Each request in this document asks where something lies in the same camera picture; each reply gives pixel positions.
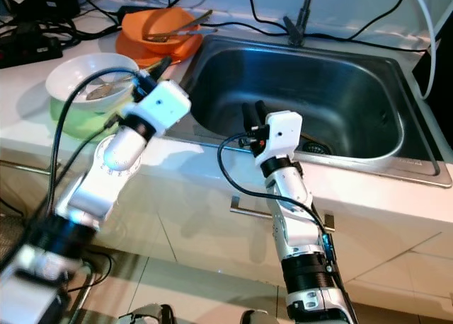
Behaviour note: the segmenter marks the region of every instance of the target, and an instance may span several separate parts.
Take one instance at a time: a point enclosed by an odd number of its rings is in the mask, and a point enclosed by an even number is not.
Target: tile floor
[[[92,288],[77,323],[116,323],[118,316],[153,302],[171,304],[178,324],[239,324],[241,314],[250,308],[266,310],[280,324],[293,323],[287,317],[283,288],[120,251],[110,253],[115,261],[110,276]],[[93,256],[97,265],[103,259]],[[83,284],[85,276],[78,274],[69,288]],[[361,304],[355,304],[355,310],[360,324],[453,323]]]

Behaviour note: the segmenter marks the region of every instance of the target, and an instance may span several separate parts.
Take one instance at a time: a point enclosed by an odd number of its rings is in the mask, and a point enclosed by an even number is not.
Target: sink drain strainer
[[[327,146],[318,144],[314,141],[308,141],[302,146],[302,151],[316,154],[331,154]]]

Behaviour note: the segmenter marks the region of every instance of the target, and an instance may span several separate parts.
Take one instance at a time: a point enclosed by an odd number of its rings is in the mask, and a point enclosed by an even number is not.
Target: white countertop
[[[105,23],[99,18],[90,17],[87,17],[85,22],[94,30],[102,28],[102,24]],[[270,38],[246,31],[223,30],[221,34],[272,42],[278,42],[280,39],[280,42],[285,42],[284,37]],[[90,52],[114,52],[115,38],[116,35],[111,35],[100,40],[85,41],[72,49],[65,50],[64,57],[61,59],[1,69],[1,148],[49,156],[55,124],[50,117],[50,97],[45,90],[47,75],[57,65],[72,57]],[[413,94],[417,96],[415,79],[411,75],[411,69],[418,56],[416,54],[313,39],[307,40],[306,46],[393,57],[399,62]],[[187,69],[188,63],[189,61],[186,61],[173,66],[164,75],[178,81]],[[453,175],[453,160],[448,157],[445,139],[430,115],[429,108],[423,101],[419,101],[419,105],[442,155],[449,161],[447,164],[449,173]],[[64,135],[60,145],[60,156],[68,158],[78,144],[78,140]],[[197,144],[170,139],[152,139],[143,155],[142,174],[156,178],[166,176],[191,180],[206,186],[215,185],[232,190],[233,188],[228,185],[218,168],[216,151],[215,148]],[[264,179],[261,171],[254,168],[252,155],[226,151],[224,160],[231,176],[238,183],[250,189],[263,191]],[[453,223],[452,188],[430,187],[339,168],[302,164],[305,173],[304,181],[313,192],[319,209],[354,214],[380,212],[381,215],[385,215],[385,212],[391,212]]]

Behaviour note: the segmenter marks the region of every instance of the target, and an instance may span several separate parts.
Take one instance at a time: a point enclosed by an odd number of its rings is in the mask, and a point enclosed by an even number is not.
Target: sink basin
[[[447,169],[397,62],[206,37],[181,83],[191,115],[168,133],[218,146],[243,132],[243,103],[303,117],[296,159],[449,187]]]

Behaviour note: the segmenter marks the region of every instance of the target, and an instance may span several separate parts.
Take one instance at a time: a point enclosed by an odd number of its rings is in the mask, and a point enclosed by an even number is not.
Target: metal handle
[[[272,219],[272,215],[265,212],[255,211],[254,209],[244,209],[239,206],[239,200],[241,198],[234,195],[231,197],[231,205],[229,211],[233,213],[245,214],[246,216],[256,216],[262,219]],[[324,228],[327,232],[335,232],[335,219],[332,214],[326,214],[324,216]]]
[[[15,168],[17,170],[24,170],[25,172],[37,173],[42,175],[50,175],[50,168],[39,168],[35,166],[22,165],[20,163],[13,163],[11,161],[0,160],[0,166],[5,166],[9,168]],[[60,163],[57,163],[57,170],[61,166]]]

